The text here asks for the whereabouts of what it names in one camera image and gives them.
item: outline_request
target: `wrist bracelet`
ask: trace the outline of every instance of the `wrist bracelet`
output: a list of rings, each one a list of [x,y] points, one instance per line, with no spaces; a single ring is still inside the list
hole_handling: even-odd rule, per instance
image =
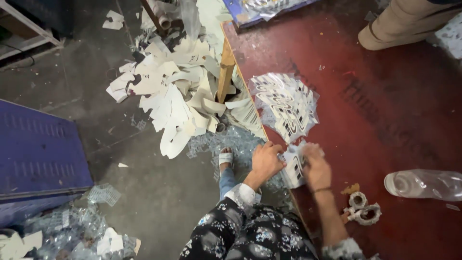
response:
[[[326,188],[317,189],[317,190],[313,191],[311,194],[315,194],[316,192],[331,191],[331,190],[332,189],[330,187],[326,187]]]

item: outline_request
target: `black floral clothing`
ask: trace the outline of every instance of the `black floral clothing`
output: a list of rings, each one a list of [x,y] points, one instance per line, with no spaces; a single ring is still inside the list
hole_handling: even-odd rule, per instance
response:
[[[226,193],[194,228],[180,259],[318,259],[296,215],[255,204],[254,199],[255,192],[245,184]],[[352,238],[323,248],[322,254],[327,259],[364,259]]]

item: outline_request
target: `concrete floor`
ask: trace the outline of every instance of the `concrete floor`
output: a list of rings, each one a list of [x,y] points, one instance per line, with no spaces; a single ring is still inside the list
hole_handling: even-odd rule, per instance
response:
[[[0,98],[75,120],[95,182],[122,193],[114,207],[100,206],[109,225],[141,239],[138,259],[176,259],[217,203],[218,184],[210,153],[189,159],[185,149],[173,160],[162,157],[162,133],[151,123],[143,130],[131,125],[132,115],[137,122],[148,120],[138,108],[140,97],[117,104],[105,92],[116,78],[114,69],[124,59],[134,61],[128,45],[141,33],[139,1],[118,2],[126,27],[115,31],[101,26],[109,10],[119,12],[116,0],[75,1],[74,39],[31,68],[0,73]],[[119,162],[129,168],[119,168]]]

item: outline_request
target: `plastic bottle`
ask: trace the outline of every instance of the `plastic bottle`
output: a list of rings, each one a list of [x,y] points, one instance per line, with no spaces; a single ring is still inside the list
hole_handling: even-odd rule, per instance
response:
[[[385,188],[405,198],[462,201],[462,174],[436,170],[408,170],[385,176]]]

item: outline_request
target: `beige fabric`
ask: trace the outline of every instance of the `beige fabric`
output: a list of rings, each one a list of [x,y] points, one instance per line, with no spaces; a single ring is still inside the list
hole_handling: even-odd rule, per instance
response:
[[[424,40],[457,15],[462,8],[435,5],[427,0],[392,0],[390,5],[359,34],[361,45],[368,50],[381,50]]]

